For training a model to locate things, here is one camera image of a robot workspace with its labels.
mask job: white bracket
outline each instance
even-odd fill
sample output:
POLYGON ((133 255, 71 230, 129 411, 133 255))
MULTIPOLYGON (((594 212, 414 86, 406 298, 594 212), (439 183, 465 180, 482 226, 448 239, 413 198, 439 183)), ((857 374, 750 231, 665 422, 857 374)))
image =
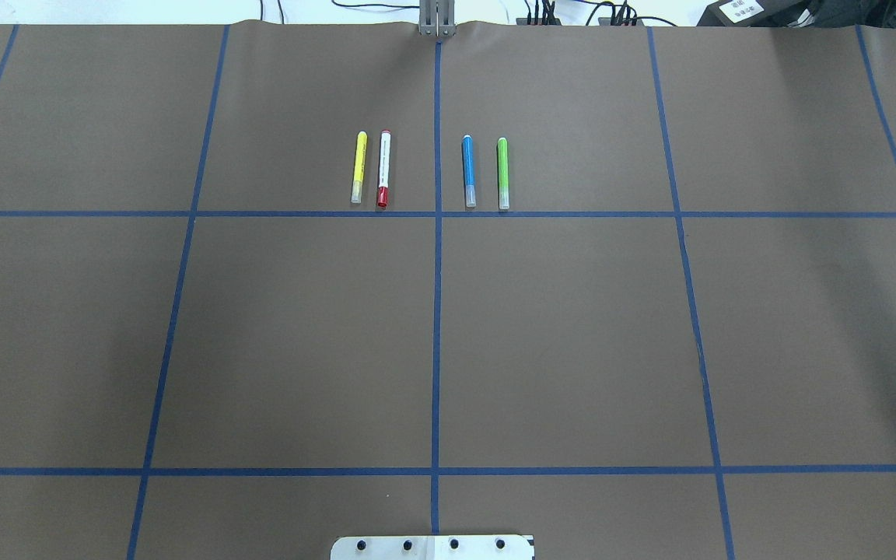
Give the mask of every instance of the white bracket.
POLYGON ((419 29, 438 39, 455 35, 455 0, 420 0, 419 29))
POLYGON ((331 547, 331 560, 534 560, 534 537, 343 537, 331 547))

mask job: red and white marker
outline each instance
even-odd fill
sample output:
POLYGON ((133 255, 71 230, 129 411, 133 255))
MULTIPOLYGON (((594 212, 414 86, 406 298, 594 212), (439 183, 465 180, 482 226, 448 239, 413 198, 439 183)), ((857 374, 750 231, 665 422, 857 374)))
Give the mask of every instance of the red and white marker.
POLYGON ((389 203, 389 145, 392 132, 383 130, 380 137, 380 191, 376 195, 376 204, 385 208, 389 203))

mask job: yellow marker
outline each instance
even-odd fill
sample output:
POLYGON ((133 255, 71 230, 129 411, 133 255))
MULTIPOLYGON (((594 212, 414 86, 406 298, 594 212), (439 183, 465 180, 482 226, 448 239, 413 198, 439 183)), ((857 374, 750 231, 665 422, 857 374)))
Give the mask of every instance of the yellow marker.
POLYGON ((366 145, 369 135, 359 132, 359 143, 355 146, 355 180, 352 181, 352 204, 362 203, 362 184, 366 182, 366 145))

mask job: horizontal blue line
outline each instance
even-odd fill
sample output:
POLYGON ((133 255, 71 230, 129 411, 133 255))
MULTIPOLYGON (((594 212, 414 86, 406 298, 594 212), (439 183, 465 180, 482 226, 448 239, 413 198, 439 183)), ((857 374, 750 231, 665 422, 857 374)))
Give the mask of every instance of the horizontal blue line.
MULTIPOLYGON (((199 210, 200 217, 333 217, 333 219, 433 219, 436 212, 355 212, 355 210, 199 210)), ((189 210, 0 210, 0 217, 188 217, 189 210)), ((445 219, 672 219, 662 210, 611 212, 444 212, 445 219)), ((680 212, 684 219, 896 219, 896 212, 680 212)))
MULTIPOLYGON (((310 476, 429 476, 429 467, 320 467, 320 468, 152 468, 150 476, 182 476, 182 478, 217 478, 223 476, 277 476, 277 478, 310 478, 310 476)), ((714 467, 441 467, 441 476, 625 476, 715 474, 714 467)), ((725 465, 722 474, 850 474, 850 472, 896 472, 896 464, 764 464, 725 465)), ((0 476, 140 476, 141 468, 95 467, 0 467, 0 476)))
POLYGON ((140 468, 0 467, 0 476, 140 476, 140 468))

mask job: white mounting plate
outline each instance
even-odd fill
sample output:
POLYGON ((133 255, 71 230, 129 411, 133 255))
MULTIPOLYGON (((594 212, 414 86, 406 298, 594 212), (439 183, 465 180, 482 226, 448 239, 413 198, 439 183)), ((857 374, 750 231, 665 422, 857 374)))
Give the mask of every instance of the white mounting plate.
POLYGON ((343 537, 331 547, 331 560, 534 560, 534 537, 520 535, 343 537), (501 541, 504 546, 500 548, 497 541, 501 541))

